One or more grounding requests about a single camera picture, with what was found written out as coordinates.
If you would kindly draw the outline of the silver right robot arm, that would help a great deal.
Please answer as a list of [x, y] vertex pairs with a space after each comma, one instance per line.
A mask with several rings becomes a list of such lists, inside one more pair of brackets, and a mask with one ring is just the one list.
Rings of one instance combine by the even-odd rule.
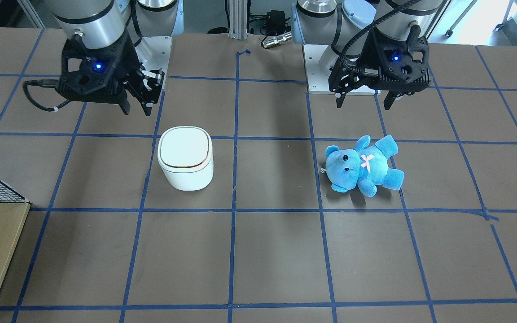
[[184, 31], [182, 0], [50, 0], [66, 34], [53, 87], [69, 101], [117, 104], [124, 114], [140, 103], [146, 116], [158, 102], [166, 75], [162, 53], [147, 39], [170, 39]]

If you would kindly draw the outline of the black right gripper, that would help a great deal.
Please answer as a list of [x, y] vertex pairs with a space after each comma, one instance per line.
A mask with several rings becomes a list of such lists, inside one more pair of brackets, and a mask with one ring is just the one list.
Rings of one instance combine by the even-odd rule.
[[131, 110], [127, 94], [140, 103], [146, 116], [158, 103], [165, 73], [140, 70], [135, 47], [127, 31], [115, 43], [90, 49], [76, 30], [61, 53], [61, 74], [57, 92], [66, 100], [118, 104], [124, 115]]

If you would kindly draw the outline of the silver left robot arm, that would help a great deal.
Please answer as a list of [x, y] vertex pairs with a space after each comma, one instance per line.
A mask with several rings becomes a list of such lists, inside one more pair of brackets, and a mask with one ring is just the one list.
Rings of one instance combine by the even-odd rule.
[[441, 0], [298, 0], [291, 14], [293, 41], [326, 45], [328, 88], [341, 108], [346, 95], [367, 86], [386, 92], [389, 110], [402, 96], [431, 85], [425, 27]]

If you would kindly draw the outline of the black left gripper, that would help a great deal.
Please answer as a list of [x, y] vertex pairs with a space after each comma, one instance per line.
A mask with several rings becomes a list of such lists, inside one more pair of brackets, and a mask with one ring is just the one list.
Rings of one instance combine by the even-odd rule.
[[346, 94], [367, 86], [373, 90], [389, 91], [383, 107], [390, 110], [398, 96], [413, 95], [431, 82], [428, 71], [429, 44], [417, 20], [406, 22], [406, 39], [393, 39], [382, 33], [374, 22], [354, 39], [367, 38], [357, 61], [340, 55], [328, 78], [329, 90], [336, 94], [336, 106], [341, 109]]

